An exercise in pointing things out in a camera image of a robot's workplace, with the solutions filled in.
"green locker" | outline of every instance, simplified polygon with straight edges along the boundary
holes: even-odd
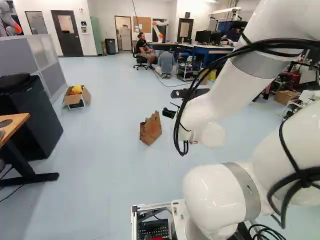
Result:
[[[100,26],[99,26],[99,18],[96,16],[91,16],[91,25],[92,25],[92,32],[93,32],[93,38],[95,42],[95,48],[97,54],[103,54],[102,46],[101,46],[101,32],[100,32]]]

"black bin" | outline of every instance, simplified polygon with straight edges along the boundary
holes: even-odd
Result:
[[[109,55],[116,54],[116,40],[113,38],[105,39],[106,52]]]

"brown paper bag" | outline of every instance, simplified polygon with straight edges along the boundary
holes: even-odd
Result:
[[[160,115],[158,111],[140,123],[140,140],[147,145],[153,144],[162,134]]]

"man sitting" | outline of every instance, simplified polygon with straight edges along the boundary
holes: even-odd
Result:
[[[142,56],[148,60],[149,68],[153,69],[152,63],[156,59],[156,55],[154,54],[154,49],[149,48],[147,45],[146,37],[143,32],[138,34],[139,41],[136,43],[136,54]]]
[[[171,72],[176,69],[174,55],[168,51],[164,51],[158,58],[158,66],[155,71],[164,77],[171,77]]]

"desk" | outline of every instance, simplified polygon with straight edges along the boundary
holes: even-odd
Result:
[[[226,55],[231,53],[235,47],[233,46],[214,46],[214,45],[198,45],[188,43],[174,43],[174,42],[148,42],[148,45],[152,46],[155,50],[170,50],[174,51],[177,48],[187,48],[192,53],[192,65],[196,54],[204,55],[203,67],[206,68],[207,64],[213,62],[219,58],[219,55]]]
[[[10,141],[11,136],[28,120],[29,117],[29,113],[0,116],[0,122],[7,119],[12,119],[13,121],[11,124],[0,128],[0,131],[4,131],[4,136],[0,140],[0,148],[3,151],[7,151],[8,156],[10,156],[10,158],[4,159],[4,161],[6,164],[11,164],[21,175],[19,177],[0,180],[0,187],[55,181],[59,178],[59,173],[57,172],[36,174],[19,150]]]

